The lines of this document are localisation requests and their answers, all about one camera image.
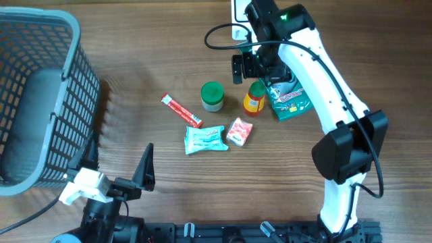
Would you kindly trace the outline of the teal tissue packet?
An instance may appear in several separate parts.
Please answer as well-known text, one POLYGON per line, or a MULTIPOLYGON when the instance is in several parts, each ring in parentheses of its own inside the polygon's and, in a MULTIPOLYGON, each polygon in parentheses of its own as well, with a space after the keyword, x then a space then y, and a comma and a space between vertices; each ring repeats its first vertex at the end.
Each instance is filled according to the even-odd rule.
POLYGON ((228 145, 222 141, 222 131, 224 130, 224 126, 187 127, 184 138, 185 153, 190 155, 199 151, 227 151, 228 145))

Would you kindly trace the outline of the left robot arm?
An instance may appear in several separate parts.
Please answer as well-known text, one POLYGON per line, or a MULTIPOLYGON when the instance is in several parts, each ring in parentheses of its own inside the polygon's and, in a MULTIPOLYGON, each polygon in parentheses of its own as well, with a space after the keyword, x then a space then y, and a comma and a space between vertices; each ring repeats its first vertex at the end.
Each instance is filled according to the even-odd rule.
POLYGON ((99 135, 92 133, 72 157, 66 174, 67 185, 59 201, 71 205, 76 199, 87 199, 80 226, 55 236, 52 241, 66 242, 153 242, 144 219, 119 213, 121 206, 128 209, 128 201, 137 200, 142 191, 155 187, 153 143, 149 143, 130 180, 114 180, 98 170, 99 135))

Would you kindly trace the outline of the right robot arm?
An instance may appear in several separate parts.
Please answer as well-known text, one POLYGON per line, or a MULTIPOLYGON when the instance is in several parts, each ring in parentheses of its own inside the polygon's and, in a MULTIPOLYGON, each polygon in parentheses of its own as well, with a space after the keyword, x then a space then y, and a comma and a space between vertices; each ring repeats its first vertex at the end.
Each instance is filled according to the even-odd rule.
POLYGON ((301 4, 280 9, 274 1, 232 1, 232 22, 246 32, 232 32, 252 50, 245 76, 279 80, 289 68, 308 95, 324 132, 311 154, 325 179, 319 219, 331 238, 342 237, 357 224, 356 205, 363 180, 374 166, 383 196, 378 156, 388 127, 384 112, 371 112, 352 92, 328 56, 311 15, 301 4))

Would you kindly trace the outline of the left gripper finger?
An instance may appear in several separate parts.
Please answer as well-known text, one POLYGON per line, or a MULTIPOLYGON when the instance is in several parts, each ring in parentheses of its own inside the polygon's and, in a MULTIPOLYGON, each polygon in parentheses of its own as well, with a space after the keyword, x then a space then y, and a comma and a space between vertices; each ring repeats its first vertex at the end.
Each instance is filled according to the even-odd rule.
POLYGON ((141 190, 152 192, 155 188, 155 170, 153 164, 154 144, 149 143, 140 163, 132 176, 132 183, 141 190))
POLYGON ((99 133, 92 131, 84 144, 78 149, 68 163, 67 172, 79 171, 87 168, 97 171, 99 168, 99 133))

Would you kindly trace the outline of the red white snack packet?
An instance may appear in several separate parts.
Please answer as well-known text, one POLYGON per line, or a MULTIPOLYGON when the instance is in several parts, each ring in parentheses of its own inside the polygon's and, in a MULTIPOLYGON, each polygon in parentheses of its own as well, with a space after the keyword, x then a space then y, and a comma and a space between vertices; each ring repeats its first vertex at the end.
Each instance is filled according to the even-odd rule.
POLYGON ((227 131, 226 139, 237 146, 244 146, 253 125, 237 117, 227 131))

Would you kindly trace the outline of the red stick packet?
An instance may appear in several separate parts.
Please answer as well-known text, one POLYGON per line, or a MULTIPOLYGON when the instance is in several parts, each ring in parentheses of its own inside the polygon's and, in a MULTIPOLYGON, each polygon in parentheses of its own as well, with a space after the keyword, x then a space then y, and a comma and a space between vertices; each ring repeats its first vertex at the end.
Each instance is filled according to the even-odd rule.
POLYGON ((164 93, 161 97, 161 102, 166 104, 172 111, 177 113, 183 120, 185 120, 193 128, 200 128, 203 121, 184 108, 176 100, 174 100, 168 93, 164 93))

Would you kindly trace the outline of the clear jar green lid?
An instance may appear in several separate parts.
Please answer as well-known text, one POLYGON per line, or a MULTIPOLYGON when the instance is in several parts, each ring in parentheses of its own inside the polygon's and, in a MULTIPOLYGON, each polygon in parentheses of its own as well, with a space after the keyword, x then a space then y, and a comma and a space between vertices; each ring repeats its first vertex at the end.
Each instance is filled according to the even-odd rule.
POLYGON ((223 107, 224 89, 216 81, 207 82, 201 88, 200 97, 204 109, 217 112, 223 107))

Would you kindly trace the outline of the dark green box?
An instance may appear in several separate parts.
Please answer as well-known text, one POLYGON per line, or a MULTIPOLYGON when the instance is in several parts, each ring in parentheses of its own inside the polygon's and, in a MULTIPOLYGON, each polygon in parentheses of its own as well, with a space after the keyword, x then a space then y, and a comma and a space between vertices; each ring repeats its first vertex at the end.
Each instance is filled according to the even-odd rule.
MULTIPOLYGON (((251 47, 243 49, 251 49, 254 54, 259 55, 259 52, 251 47)), ((270 63, 265 63, 269 65, 278 59, 280 58, 276 57, 270 63)), ((280 82, 271 86, 265 86, 265 103, 270 105, 276 117, 281 122, 302 115, 313 108, 310 98, 293 71, 292 83, 280 82)))

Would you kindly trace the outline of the red sauce bottle green cap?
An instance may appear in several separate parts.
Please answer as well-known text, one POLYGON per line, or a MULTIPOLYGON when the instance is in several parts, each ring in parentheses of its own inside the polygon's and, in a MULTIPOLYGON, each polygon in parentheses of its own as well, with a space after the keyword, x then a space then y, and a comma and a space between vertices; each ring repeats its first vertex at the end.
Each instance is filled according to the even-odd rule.
POLYGON ((265 105, 265 86, 261 81, 253 82, 244 97, 244 112, 251 116, 258 116, 265 105))

